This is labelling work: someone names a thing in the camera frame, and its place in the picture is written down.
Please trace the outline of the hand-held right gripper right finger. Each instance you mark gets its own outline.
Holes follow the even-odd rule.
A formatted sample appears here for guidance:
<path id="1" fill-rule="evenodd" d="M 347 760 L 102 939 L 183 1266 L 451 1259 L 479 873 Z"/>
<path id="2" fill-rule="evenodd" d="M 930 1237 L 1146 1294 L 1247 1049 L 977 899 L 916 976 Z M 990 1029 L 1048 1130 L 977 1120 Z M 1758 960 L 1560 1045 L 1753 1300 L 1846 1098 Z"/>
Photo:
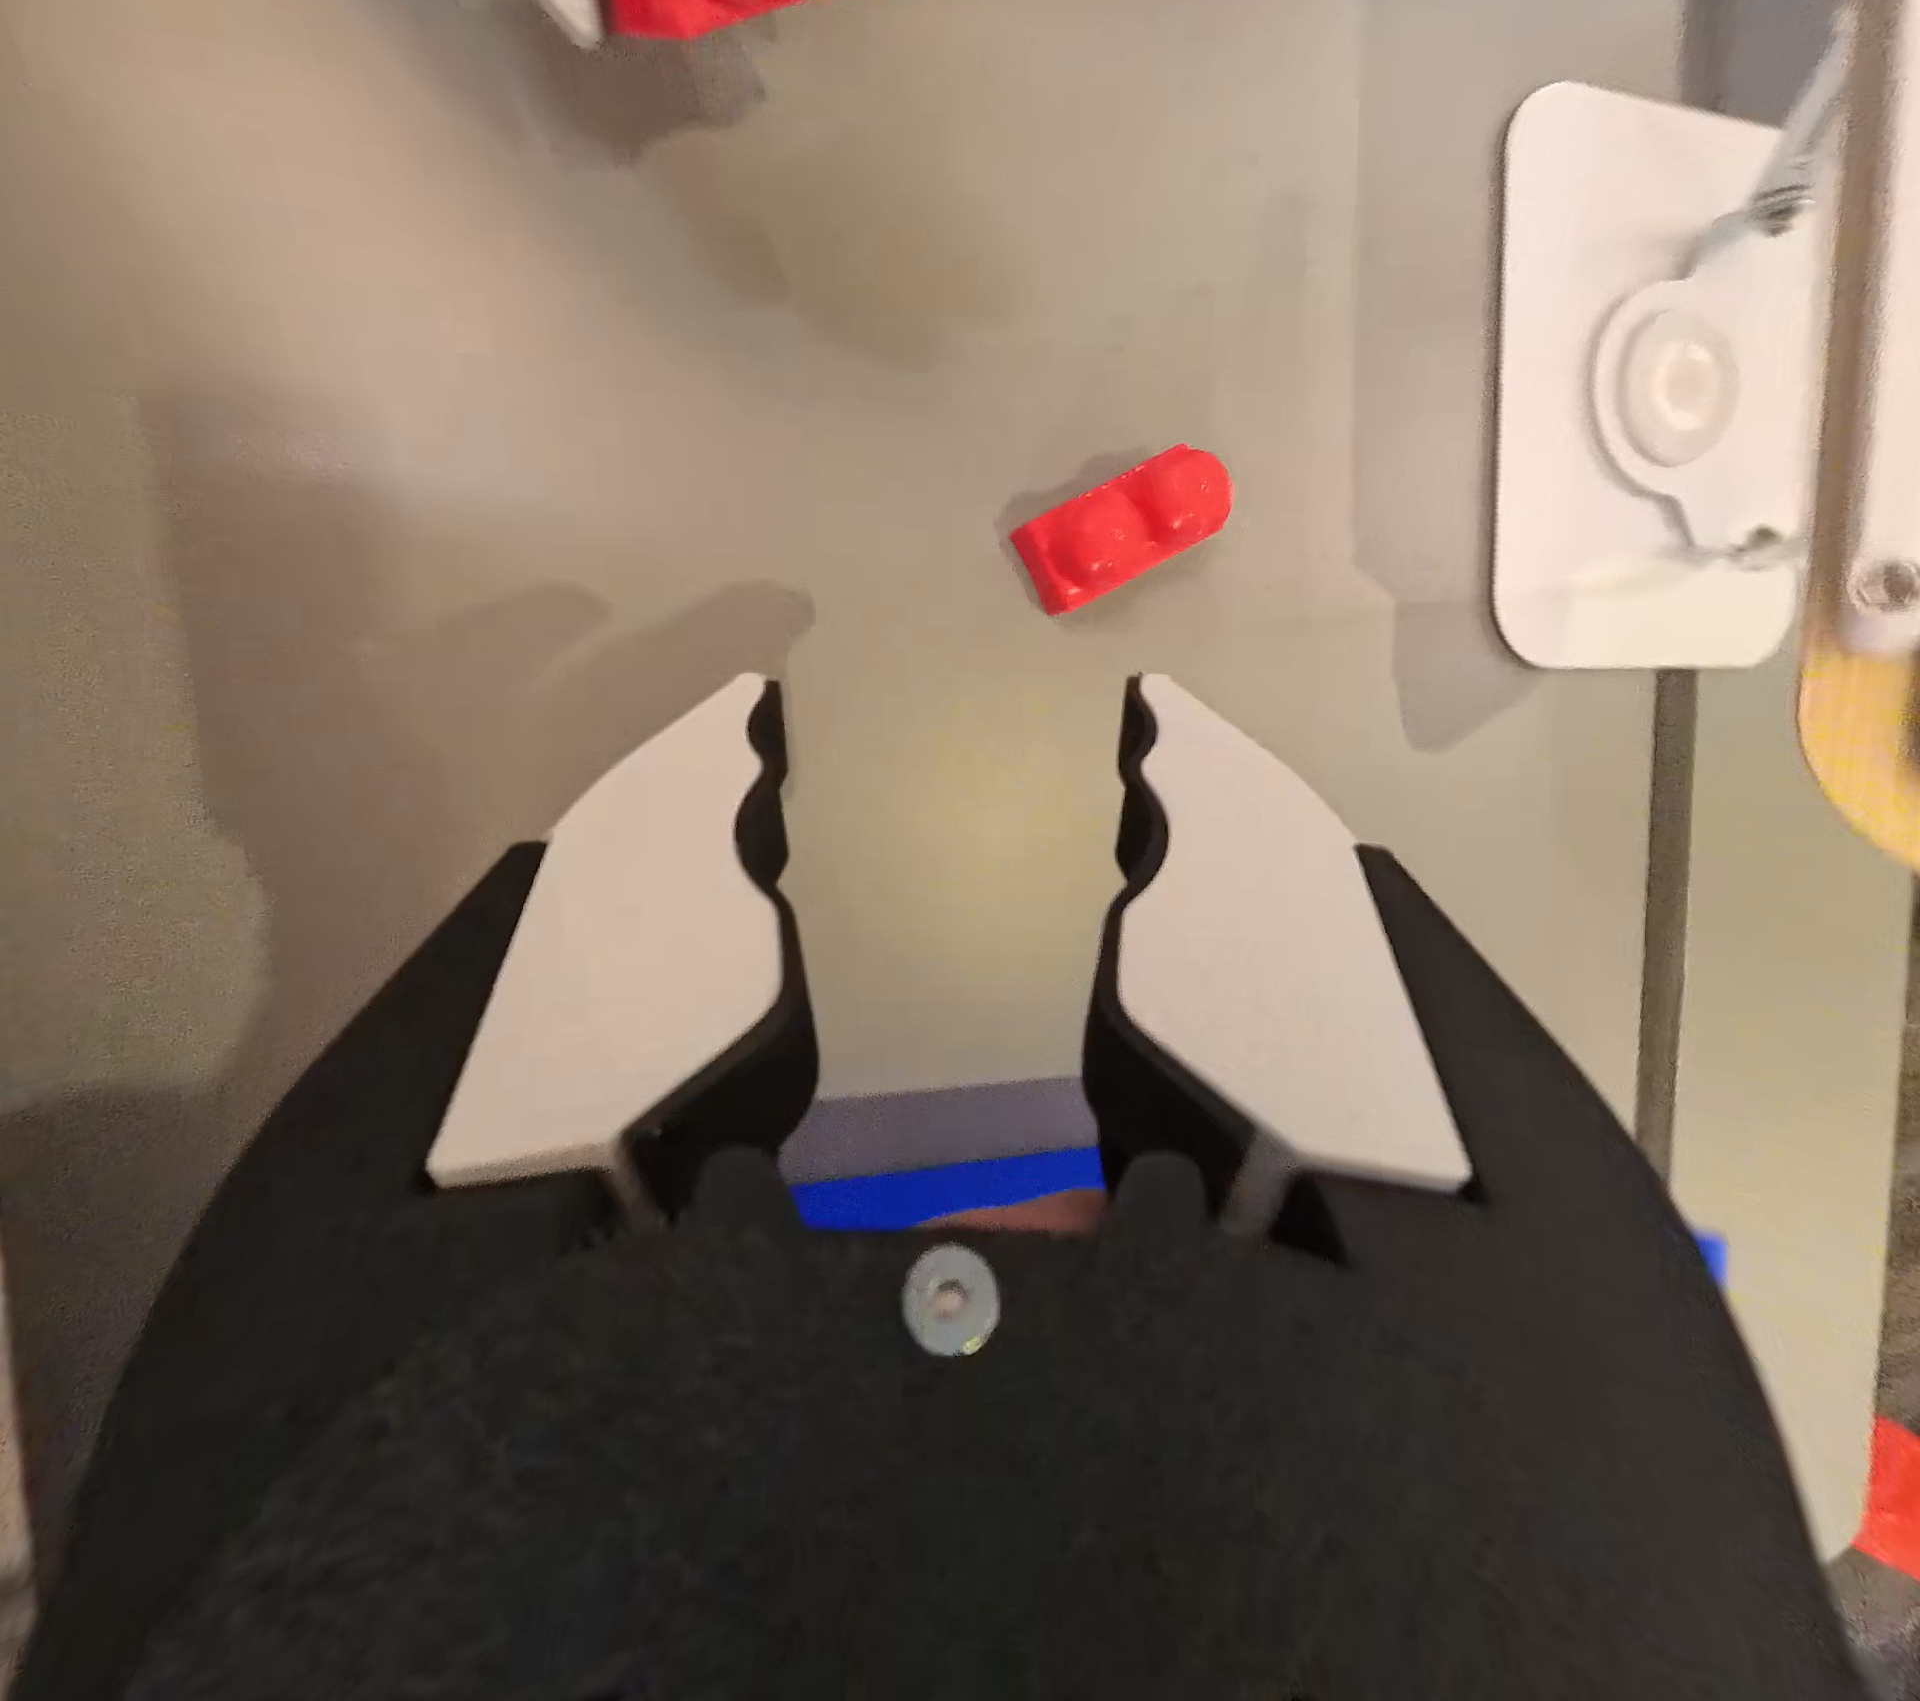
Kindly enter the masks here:
<path id="1" fill-rule="evenodd" d="M 1125 685 L 1120 789 L 1090 1035 L 1289 1168 L 1463 1189 L 1467 1147 L 1337 807 L 1167 673 Z"/>

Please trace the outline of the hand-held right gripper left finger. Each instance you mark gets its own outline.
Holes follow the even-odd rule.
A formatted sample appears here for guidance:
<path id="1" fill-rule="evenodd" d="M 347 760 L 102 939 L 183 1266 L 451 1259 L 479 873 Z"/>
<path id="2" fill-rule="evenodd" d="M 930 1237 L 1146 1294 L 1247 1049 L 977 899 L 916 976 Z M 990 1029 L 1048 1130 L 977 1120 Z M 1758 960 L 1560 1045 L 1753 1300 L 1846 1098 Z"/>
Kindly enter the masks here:
<path id="1" fill-rule="evenodd" d="M 560 814 L 426 1147 L 433 1183 L 638 1186 L 631 1137 L 791 1040 L 800 1082 L 751 1137 L 779 1151 L 817 1082 L 784 784 L 779 682 L 735 675 Z"/>

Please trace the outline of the blue plastic bin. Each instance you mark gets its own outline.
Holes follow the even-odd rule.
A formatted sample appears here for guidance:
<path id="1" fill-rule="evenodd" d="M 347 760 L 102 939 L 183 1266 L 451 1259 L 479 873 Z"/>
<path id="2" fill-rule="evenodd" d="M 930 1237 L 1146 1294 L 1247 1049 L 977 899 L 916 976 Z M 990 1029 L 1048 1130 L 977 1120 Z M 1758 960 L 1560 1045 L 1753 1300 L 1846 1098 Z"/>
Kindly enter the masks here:
<path id="1" fill-rule="evenodd" d="M 910 1168 L 820 1168 L 784 1151 L 779 1174 L 803 1221 L 822 1231 L 902 1231 L 968 1209 L 1105 1195 L 1095 1144 Z"/>

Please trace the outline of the red two-stud block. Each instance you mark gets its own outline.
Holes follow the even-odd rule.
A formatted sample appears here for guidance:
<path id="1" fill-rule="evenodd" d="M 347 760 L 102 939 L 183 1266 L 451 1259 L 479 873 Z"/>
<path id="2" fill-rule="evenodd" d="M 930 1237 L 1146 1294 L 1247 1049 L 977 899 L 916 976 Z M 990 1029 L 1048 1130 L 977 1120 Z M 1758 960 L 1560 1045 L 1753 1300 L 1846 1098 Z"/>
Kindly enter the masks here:
<path id="1" fill-rule="evenodd" d="M 1073 615 L 1202 548 L 1231 507 L 1226 462 L 1179 442 L 1024 520 L 1007 541 L 1038 605 Z"/>

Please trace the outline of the grey desk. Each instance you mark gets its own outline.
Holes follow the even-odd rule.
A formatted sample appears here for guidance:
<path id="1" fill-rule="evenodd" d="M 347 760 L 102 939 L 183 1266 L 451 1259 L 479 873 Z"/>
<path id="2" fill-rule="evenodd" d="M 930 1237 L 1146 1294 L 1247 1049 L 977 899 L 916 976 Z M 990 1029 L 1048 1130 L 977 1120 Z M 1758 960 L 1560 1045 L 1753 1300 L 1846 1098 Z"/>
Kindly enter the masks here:
<path id="1" fill-rule="evenodd" d="M 1683 0 L 2 0 L 2 1189 L 36 1541 L 207 1189 L 621 753 L 779 670 L 843 1095 L 1064 1071 L 1165 670 L 1620 1108 L 1657 689 L 1485 608 L 1492 163 Z M 1048 615 L 1171 447 L 1226 527 Z"/>

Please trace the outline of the white tilting stand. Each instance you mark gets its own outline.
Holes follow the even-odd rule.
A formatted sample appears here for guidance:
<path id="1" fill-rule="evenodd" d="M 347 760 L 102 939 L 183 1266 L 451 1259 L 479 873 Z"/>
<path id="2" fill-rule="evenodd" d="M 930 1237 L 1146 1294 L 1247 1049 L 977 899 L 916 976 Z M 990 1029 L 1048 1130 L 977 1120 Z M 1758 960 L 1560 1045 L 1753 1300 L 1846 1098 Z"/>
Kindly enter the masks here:
<path id="1" fill-rule="evenodd" d="M 1812 527 L 1857 7 L 1783 128 L 1551 80 L 1501 144 L 1492 621 L 1539 670 L 1745 670 Z"/>

